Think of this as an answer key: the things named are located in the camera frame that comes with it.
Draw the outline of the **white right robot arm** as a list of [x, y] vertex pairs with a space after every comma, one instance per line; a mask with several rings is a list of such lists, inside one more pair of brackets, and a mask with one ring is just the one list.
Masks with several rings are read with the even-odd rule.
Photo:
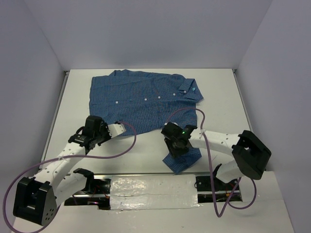
[[233, 158], [213, 171], [212, 186], [222, 190], [227, 184], [240, 177], [260, 180], [271, 157], [271, 151], [251, 131], [229, 134], [198, 129], [193, 125], [181, 128], [166, 123], [161, 133], [173, 158], [181, 158], [190, 149], [210, 149]]

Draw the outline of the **blue checkered long sleeve shirt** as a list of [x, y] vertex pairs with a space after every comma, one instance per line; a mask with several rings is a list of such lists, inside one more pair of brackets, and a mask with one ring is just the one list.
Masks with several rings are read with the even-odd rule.
[[167, 119], [181, 128], [196, 126], [195, 107], [203, 98], [196, 80], [180, 74], [115, 70], [92, 78], [89, 112], [107, 124], [131, 124], [124, 136], [146, 135]]

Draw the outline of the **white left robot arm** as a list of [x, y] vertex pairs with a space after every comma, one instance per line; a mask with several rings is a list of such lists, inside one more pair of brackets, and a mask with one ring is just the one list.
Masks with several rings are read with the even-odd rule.
[[120, 124], [108, 125], [99, 116], [88, 116], [85, 125], [72, 135], [55, 160], [32, 177], [17, 183], [13, 215], [40, 226], [48, 225], [57, 208], [77, 191], [90, 193], [95, 188], [94, 173], [72, 168], [96, 146], [120, 135]]

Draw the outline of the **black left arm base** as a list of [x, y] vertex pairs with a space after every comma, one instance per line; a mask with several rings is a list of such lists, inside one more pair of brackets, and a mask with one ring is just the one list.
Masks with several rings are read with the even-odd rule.
[[110, 210], [111, 179], [95, 176], [88, 190], [78, 191], [65, 201], [65, 206], [96, 206], [99, 210]]

